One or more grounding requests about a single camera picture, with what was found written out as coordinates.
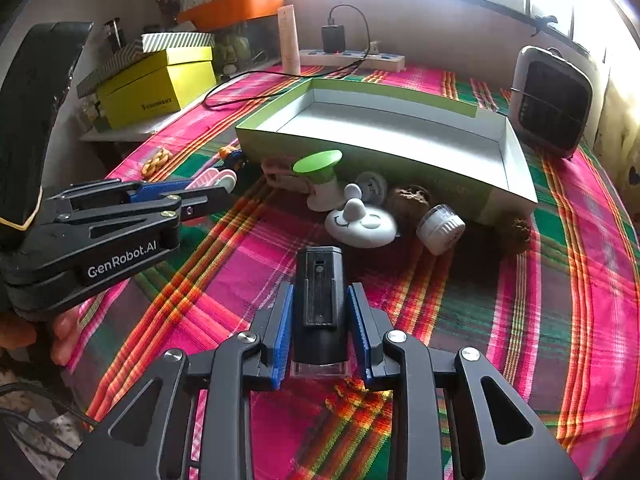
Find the yellow curtain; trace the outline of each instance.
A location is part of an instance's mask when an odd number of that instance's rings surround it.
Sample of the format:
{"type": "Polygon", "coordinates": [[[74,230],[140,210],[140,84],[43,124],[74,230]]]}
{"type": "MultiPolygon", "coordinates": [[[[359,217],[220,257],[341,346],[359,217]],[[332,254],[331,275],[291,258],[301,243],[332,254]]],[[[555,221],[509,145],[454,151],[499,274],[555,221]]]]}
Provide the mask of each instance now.
{"type": "Polygon", "coordinates": [[[640,49],[622,19],[609,22],[609,84],[593,147],[640,232],[640,49]]]}

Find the white smiley face toy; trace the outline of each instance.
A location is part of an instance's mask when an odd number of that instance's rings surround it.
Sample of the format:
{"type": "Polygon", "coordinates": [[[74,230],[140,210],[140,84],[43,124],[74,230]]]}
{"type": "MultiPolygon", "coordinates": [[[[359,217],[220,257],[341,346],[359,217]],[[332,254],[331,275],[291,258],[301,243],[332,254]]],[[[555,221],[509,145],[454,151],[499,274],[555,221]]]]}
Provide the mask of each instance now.
{"type": "Polygon", "coordinates": [[[324,227],[332,237],[360,249],[382,247],[396,238],[398,228],[394,218],[380,208],[365,205],[357,184],[344,188],[344,198],[347,201],[344,209],[334,209],[324,220],[324,227]]]}

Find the silver screw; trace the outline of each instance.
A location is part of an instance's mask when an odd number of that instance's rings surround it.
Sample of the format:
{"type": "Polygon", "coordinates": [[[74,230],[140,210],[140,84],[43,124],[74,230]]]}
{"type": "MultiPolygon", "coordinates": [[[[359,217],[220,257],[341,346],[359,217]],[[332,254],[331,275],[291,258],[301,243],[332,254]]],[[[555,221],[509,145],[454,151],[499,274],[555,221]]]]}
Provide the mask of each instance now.
{"type": "Polygon", "coordinates": [[[392,343],[404,343],[406,334],[402,330],[390,330],[386,333],[386,338],[392,343]]]}
{"type": "Polygon", "coordinates": [[[182,359],[182,350],[171,348],[170,350],[167,350],[162,357],[165,361],[169,361],[171,363],[178,362],[182,359]]]}
{"type": "Polygon", "coordinates": [[[478,361],[480,358],[480,352],[472,346],[467,346],[460,351],[460,355],[467,361],[478,361]]]}
{"type": "Polygon", "coordinates": [[[253,343],[256,339],[258,339],[258,336],[250,330],[245,330],[244,332],[238,334],[238,341],[244,343],[245,345],[253,343]]]}

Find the plaid tablecloth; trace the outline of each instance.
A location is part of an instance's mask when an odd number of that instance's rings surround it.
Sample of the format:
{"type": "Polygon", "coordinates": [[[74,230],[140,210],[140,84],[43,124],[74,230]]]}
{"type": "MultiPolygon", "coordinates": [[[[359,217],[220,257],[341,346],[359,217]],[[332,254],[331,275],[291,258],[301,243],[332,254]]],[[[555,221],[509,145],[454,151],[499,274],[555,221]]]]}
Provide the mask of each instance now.
{"type": "MultiPolygon", "coordinates": [[[[317,73],[307,68],[306,73],[317,73]]],[[[508,92],[451,72],[409,68],[358,80],[405,86],[506,110],[508,92]]],[[[285,88],[252,75],[216,99],[285,88]]],[[[158,146],[175,153],[154,180],[197,174],[214,160],[216,136],[257,102],[196,108],[137,149],[111,176],[137,180],[158,146]]],[[[417,240],[377,250],[344,249],[349,280],[396,328],[434,348],[484,352],[592,478],[633,423],[639,405],[638,242],[609,179],[581,146],[571,160],[526,151],[540,205],[530,249],[502,257],[495,239],[470,228],[455,249],[430,255],[417,240]]],[[[214,348],[248,327],[290,280],[296,251],[333,244],[323,215],[302,195],[252,181],[232,210],[182,228],[178,255],[83,307],[95,311],[68,365],[88,414],[101,418],[161,352],[214,348]]],[[[252,397],[257,479],[386,478],[391,395],[358,380],[287,380],[252,397]]],[[[440,405],[443,467],[451,478],[448,429],[440,405]]],[[[194,457],[199,452],[196,425],[194,457]]]]}

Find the striped box lid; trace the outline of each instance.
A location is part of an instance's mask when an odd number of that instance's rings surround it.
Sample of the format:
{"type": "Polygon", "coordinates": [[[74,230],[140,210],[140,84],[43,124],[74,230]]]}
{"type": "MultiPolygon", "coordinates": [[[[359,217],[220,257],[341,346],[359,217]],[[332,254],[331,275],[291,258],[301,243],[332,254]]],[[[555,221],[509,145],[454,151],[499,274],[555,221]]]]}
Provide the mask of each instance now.
{"type": "Polygon", "coordinates": [[[77,87],[78,97],[82,98],[92,94],[102,83],[153,52],[181,46],[214,46],[213,34],[204,32],[143,34],[136,41],[121,48],[106,63],[82,79],[77,87]]]}

